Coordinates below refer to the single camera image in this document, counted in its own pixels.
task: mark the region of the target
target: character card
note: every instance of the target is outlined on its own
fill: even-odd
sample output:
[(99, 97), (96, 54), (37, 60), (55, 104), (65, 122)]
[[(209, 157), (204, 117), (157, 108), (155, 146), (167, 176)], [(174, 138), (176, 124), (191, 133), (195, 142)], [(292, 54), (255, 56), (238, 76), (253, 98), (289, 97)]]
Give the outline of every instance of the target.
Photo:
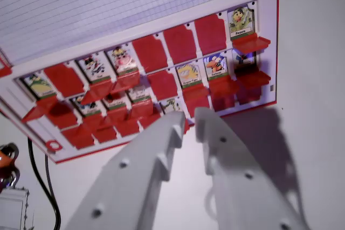
[(40, 71), (29, 74), (21, 78), (21, 80), (38, 99), (56, 95), (56, 92), (48, 82), (47, 76)]
[(130, 100), (132, 103), (141, 102), (147, 99), (151, 99), (150, 93), (145, 85), (137, 85), (127, 90)]
[(180, 79), (182, 88), (196, 85), (201, 83), (201, 75), (199, 65), (196, 61), (188, 64), (177, 66), (176, 71)]
[(203, 58), (206, 69), (207, 79), (210, 81), (215, 78), (228, 75), (226, 57), (220, 53)]
[(138, 70), (135, 60), (132, 58), (131, 49), (125, 47), (116, 47), (108, 51), (108, 57), (118, 75), (124, 75)]
[(121, 107), (125, 107), (125, 98), (126, 95), (121, 96), (119, 93), (116, 94), (108, 94), (102, 102), (107, 107), (108, 110), (118, 109)]
[(255, 65), (256, 53), (242, 54), (239, 50), (232, 49), (232, 60), (234, 64), (234, 70)]
[(238, 7), (227, 13), (231, 40), (252, 34), (255, 32), (254, 10), (248, 7)]
[(89, 55), (76, 61), (90, 83), (110, 79), (110, 64), (104, 53)]
[(160, 105), (162, 107), (164, 114), (169, 113), (171, 111), (183, 111), (181, 102), (178, 97), (161, 101)]
[(93, 114), (100, 113), (100, 109), (97, 106), (95, 102), (82, 105), (81, 100), (84, 98), (84, 95), (79, 95), (74, 98), (71, 98), (70, 101), (73, 103), (73, 105), (80, 111), (83, 116), (87, 117)]

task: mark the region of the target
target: plastic part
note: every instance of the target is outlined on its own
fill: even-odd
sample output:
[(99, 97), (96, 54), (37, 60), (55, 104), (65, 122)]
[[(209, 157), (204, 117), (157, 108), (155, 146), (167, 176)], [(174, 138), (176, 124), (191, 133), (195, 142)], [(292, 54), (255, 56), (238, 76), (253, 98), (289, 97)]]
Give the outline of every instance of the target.
[(185, 88), (182, 91), (184, 102), (192, 118), (194, 117), (196, 107), (210, 108), (208, 99), (209, 90), (202, 83)]
[(116, 131), (114, 127), (107, 127), (98, 129), (93, 132), (93, 136), (97, 138), (99, 143), (107, 142), (116, 139)]
[(246, 68), (236, 72), (237, 81), (241, 82), (246, 89), (268, 85), (271, 77), (260, 71), (258, 67)]
[(214, 111), (196, 109), (195, 131), (197, 141), (204, 145), (206, 174), (213, 178), (220, 230), (309, 229), (246, 145)]
[(129, 119), (116, 122), (115, 127), (122, 137), (132, 135), (139, 132), (139, 125), (135, 119)]
[(64, 97), (77, 95), (84, 92), (84, 84), (81, 82), (74, 69), (64, 64), (57, 64), (44, 69), (44, 73), (55, 85)]
[(81, 104), (86, 105), (103, 99), (110, 93), (112, 88), (113, 83), (110, 79), (91, 84), (90, 90), (86, 92), (84, 98), (81, 100)]
[(0, 78), (2, 78), (3, 76), (6, 76), (6, 75), (9, 75), (9, 74), (12, 74), (12, 69), (11, 67), (9, 67), (0, 57), (0, 67), (2, 67), (0, 69)]
[(103, 166), (65, 229), (152, 229), (161, 181), (170, 179), (184, 122), (182, 112), (169, 113), (124, 146)]
[(194, 21), (203, 55), (226, 49), (224, 20), (212, 14)]
[(63, 148), (63, 146), (56, 140), (49, 140), (45, 143), (45, 146), (51, 152), (57, 152)]
[(152, 123), (154, 123), (156, 120), (158, 120), (161, 117), (159, 111), (156, 107), (153, 108), (153, 113), (150, 116), (139, 118), (139, 122), (142, 125), (142, 127), (145, 129), (148, 126), (150, 126)]
[(124, 74), (119, 76), (114, 86), (110, 89), (111, 94), (116, 94), (120, 91), (128, 90), (140, 83), (139, 71)]
[(64, 130), (61, 133), (77, 149), (94, 145), (91, 131), (83, 124), (75, 128)]
[(130, 118), (135, 119), (139, 117), (146, 117), (153, 114), (153, 102), (151, 99), (137, 102), (132, 105), (130, 111)]
[(166, 70), (150, 74), (147, 78), (157, 100), (163, 100), (177, 95), (174, 75), (169, 74)]
[(256, 33), (241, 37), (232, 41), (232, 46), (238, 49), (243, 54), (248, 54), (254, 51), (260, 51), (269, 46), (270, 40), (264, 37), (258, 37)]
[(162, 42), (153, 35), (133, 40), (132, 44), (146, 73), (168, 66)]
[(174, 64), (196, 58), (193, 32), (183, 24), (163, 31)]

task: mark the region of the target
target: grid pattern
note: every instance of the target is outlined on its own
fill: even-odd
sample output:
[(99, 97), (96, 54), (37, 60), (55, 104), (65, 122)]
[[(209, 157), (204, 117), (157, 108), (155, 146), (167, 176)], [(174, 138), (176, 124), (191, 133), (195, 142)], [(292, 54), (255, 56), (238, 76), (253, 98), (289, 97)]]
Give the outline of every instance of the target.
[(12, 64), (211, 0), (0, 0), (0, 47)]

